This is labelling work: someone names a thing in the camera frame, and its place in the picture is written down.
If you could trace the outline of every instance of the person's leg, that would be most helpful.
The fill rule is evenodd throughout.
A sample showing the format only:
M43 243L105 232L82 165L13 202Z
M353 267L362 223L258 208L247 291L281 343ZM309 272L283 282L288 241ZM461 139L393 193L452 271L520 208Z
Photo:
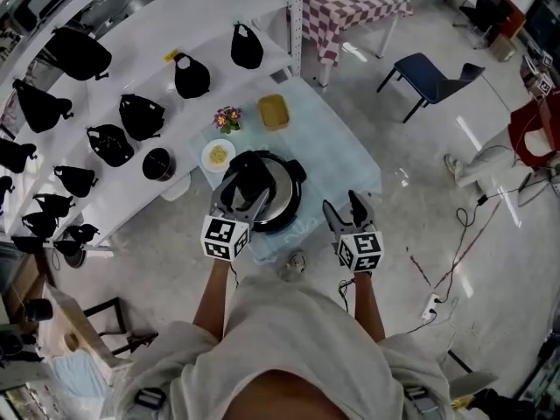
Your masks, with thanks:
M284 266L276 271L280 279L285 282L296 282L301 279L307 267L307 255L301 249L290 253L288 261Z
M470 164L461 162L451 154L446 154L444 161L458 186L467 186L494 172L511 168L514 164L514 148L508 129L505 128L486 142Z

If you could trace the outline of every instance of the chair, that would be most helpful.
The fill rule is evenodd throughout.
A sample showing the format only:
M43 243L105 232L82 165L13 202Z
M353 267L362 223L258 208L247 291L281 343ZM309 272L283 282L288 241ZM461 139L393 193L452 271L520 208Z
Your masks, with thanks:
M387 75L387 78L377 88L377 93L381 92L395 72L401 74L397 81L404 77L410 83L422 98L406 115L403 121L403 123L406 123L422 104L425 108L429 104L438 104L476 80L484 70L484 67L466 63L463 65L461 77L458 80L449 80L426 56L417 52L395 63L391 73Z
M475 5L467 4L465 0L459 7L458 14L464 14L471 22L472 26L478 30L472 30L480 37L480 43L474 49L486 48L496 37L500 27L508 20L513 10L506 0L473 0ZM453 21L453 26L469 26L468 24L458 24Z

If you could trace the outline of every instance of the power strip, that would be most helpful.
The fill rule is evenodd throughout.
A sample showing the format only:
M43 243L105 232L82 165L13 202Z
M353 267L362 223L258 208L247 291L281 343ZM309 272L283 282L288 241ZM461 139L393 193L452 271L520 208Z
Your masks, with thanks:
M440 300L441 298L435 292L430 294L428 303L426 304L426 307L422 312L422 319L424 319L427 322L430 322L434 318L434 312L436 311L436 306L438 305L438 303L440 303L439 302Z

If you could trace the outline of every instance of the tiled floor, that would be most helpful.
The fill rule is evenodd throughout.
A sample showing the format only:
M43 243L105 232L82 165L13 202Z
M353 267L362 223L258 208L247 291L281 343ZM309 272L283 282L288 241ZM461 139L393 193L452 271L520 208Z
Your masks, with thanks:
M397 26L383 59L371 53L380 32L348 33L330 86L317 89L381 167L383 193L372 202L387 253L374 276L374 288L389 334L420 325L420 314L433 292L410 256L433 285L450 268L458 246L457 208L472 212L469 189L454 185L442 156L452 152L471 158L476 152L471 138L483 144L503 129L508 110L489 84L478 79L437 106L420 109L403 125L401 120L417 101L415 91L404 80L392 80L380 94L375 89L396 60L423 52L450 77L458 77L465 62L486 67L485 78L509 109L529 99L518 75L520 55L502 64L485 51L474 51L464 33L452 27L452 15L445 7L417 10ZM306 80L316 87L316 54L309 45L303 69ZM487 194L495 193L497 186L516 188L525 173L512 170L495 176L495 181L484 183ZM122 250L116 257L88 258L81 269L63 267L56 272L59 287L84 307L114 296L124 298L135 326L159 328L174 319L191 320L210 267L199 241L209 194L202 173L195 171L186 195L173 203L154 200L119 231L116 239ZM471 367L495 372L500 377L495 387L506 395L515 391L534 364L560 284L557 197L547 189L519 209L516 193L510 196L492 198L477 211L464 246L501 201L486 231L458 266L450 301L437 309L438 324L448 319L456 300L450 321L414 333L439 359L452 347ZM348 274L338 267L330 240L324 225L305 244L311 258L307 276L341 303L337 284ZM270 271L258 269L249 254L243 254L234 264L240 277ZM352 289L348 298L352 306ZM444 370L461 375L449 360Z

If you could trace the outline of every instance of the light blue tablecloth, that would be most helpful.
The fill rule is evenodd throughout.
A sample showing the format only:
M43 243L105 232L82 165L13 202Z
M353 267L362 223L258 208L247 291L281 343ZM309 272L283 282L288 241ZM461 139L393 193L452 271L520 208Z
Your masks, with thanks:
M223 173L213 173L200 163L202 149L215 138L226 138L237 154L247 150L268 150L278 156L295 158L304 167L307 180L296 220L276 234L255 233L249 248L257 263L273 262L282 252L296 248L324 222L322 203L330 201L341 209L348 203L348 190L382 191L379 166L349 128L305 81L291 78L278 86L286 101L290 124L269 132L261 122L256 106L249 101L242 109L241 131L221 134L213 125L204 128L190 142L210 186L216 188Z

